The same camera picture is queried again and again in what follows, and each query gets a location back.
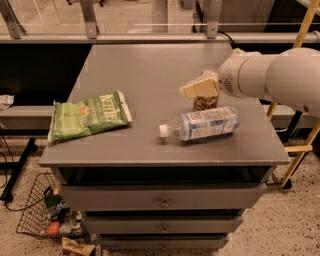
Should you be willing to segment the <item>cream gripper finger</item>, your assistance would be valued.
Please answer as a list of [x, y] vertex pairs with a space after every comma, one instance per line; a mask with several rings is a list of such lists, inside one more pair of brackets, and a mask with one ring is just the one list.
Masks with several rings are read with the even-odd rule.
[[204, 71], [197, 78], [179, 88], [181, 96], [186, 98], [217, 97], [220, 93], [218, 75], [213, 71]]

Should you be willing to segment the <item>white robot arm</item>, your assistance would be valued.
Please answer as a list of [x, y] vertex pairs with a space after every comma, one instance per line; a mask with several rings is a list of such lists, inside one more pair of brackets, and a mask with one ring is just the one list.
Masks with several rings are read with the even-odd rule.
[[320, 51], [293, 48], [280, 54], [235, 49], [216, 71], [205, 70], [179, 88], [187, 98], [257, 98], [320, 117]]

